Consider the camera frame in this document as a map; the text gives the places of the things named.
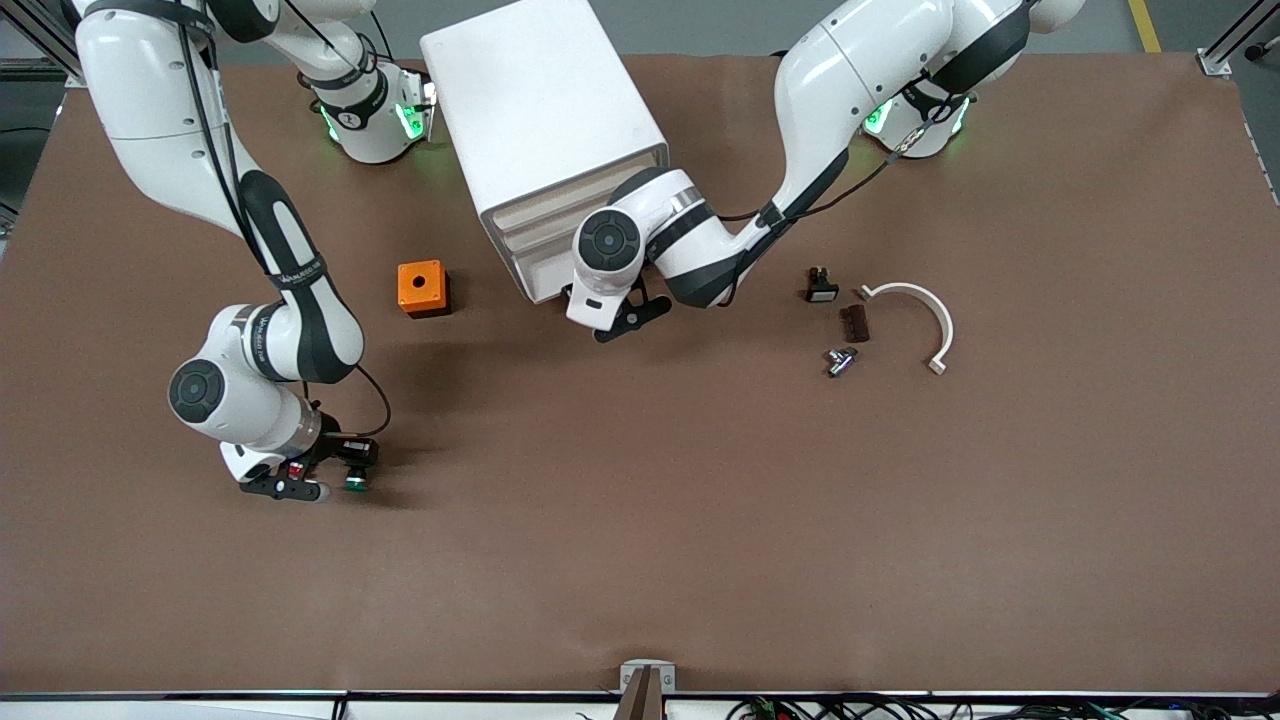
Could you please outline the orange box with hole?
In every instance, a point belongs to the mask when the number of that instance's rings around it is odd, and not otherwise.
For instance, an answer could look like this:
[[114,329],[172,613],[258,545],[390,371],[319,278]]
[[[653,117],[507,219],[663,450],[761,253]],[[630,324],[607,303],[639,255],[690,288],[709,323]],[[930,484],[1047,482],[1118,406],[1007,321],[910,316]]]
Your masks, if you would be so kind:
[[399,264],[396,290],[406,316],[428,319],[453,313],[451,275],[438,259]]

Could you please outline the brown table mat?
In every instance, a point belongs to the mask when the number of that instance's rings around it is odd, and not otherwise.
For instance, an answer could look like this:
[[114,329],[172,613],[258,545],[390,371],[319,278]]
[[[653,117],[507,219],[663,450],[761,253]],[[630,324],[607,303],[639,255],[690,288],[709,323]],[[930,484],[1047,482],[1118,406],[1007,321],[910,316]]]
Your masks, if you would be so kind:
[[[449,149],[361,167],[292,70],[227,88],[390,396],[372,489],[246,495],[172,415],[271,292],[69,92],[0,263],[0,692],[1280,689],[1280,208],[1190,58],[1024,56],[731,307],[608,345],[518,295]],[[406,316],[430,259],[453,313]],[[891,282],[950,309],[943,375]]]

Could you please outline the white curved plastic arc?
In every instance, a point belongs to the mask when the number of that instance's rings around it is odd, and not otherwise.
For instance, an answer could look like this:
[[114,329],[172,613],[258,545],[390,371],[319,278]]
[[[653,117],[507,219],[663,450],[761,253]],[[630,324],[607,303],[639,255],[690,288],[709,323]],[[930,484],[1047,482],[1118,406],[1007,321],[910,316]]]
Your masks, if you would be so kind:
[[931,356],[927,366],[936,375],[943,375],[947,372],[947,356],[955,343],[956,325],[950,309],[940,296],[920,284],[908,282],[891,282],[877,287],[863,284],[858,288],[858,293],[864,301],[893,293],[904,295],[928,307],[940,325],[940,347]]

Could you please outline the grey metal bracket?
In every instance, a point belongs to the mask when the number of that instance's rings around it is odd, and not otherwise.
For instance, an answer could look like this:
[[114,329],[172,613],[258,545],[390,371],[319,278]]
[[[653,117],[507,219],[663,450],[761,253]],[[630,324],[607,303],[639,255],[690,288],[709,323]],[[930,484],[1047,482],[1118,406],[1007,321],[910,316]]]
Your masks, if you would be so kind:
[[662,696],[677,691],[676,666],[659,659],[631,659],[620,666],[620,694],[623,694],[634,680],[643,682],[641,692],[658,692]]

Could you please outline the aluminium profile post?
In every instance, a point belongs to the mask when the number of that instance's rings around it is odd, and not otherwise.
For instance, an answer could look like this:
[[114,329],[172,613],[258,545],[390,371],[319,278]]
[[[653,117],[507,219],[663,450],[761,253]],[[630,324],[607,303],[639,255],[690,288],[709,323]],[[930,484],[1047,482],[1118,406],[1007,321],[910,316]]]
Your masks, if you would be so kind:
[[664,696],[658,692],[641,692],[643,682],[637,678],[620,696],[612,720],[666,720]]

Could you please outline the aluminium frame profile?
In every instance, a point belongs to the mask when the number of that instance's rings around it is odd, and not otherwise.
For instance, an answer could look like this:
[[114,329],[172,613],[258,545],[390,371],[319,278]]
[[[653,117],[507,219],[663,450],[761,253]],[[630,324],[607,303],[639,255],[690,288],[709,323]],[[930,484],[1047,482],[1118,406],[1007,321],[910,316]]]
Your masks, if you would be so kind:
[[0,79],[84,86],[70,0],[0,0]]
[[1280,12],[1280,0],[1252,0],[1248,9],[1238,17],[1208,47],[1196,50],[1196,60],[1207,77],[1230,77],[1233,70],[1229,58],[1243,47],[1253,47],[1251,38]]

